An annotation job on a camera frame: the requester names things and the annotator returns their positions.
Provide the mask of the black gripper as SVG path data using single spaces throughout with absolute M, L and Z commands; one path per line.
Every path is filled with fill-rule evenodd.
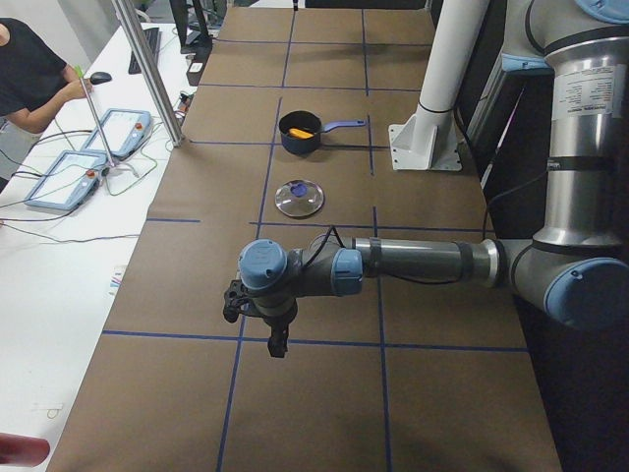
M 268 338 L 267 348 L 271 356 L 284 358 L 288 352 L 288 336 L 289 325 L 298 314 L 298 306 L 293 305 L 281 315 L 263 316 L 264 322 L 272 328 L 270 337 Z M 280 333 L 280 349 L 279 349 L 279 331 Z

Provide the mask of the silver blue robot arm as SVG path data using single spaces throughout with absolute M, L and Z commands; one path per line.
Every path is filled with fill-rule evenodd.
M 367 277 L 422 285 L 474 280 L 508 286 L 550 318 L 605 328 L 628 313 L 628 266 L 612 229 L 616 148 L 628 120 L 628 5 L 624 1 L 511 1 L 502 68 L 552 72 L 543 227 L 529 240 L 479 244 L 341 238 L 335 228 L 306 249 L 260 239 L 238 260 L 223 315 L 263 320 L 269 353 L 283 357 L 298 299 L 346 296 Z

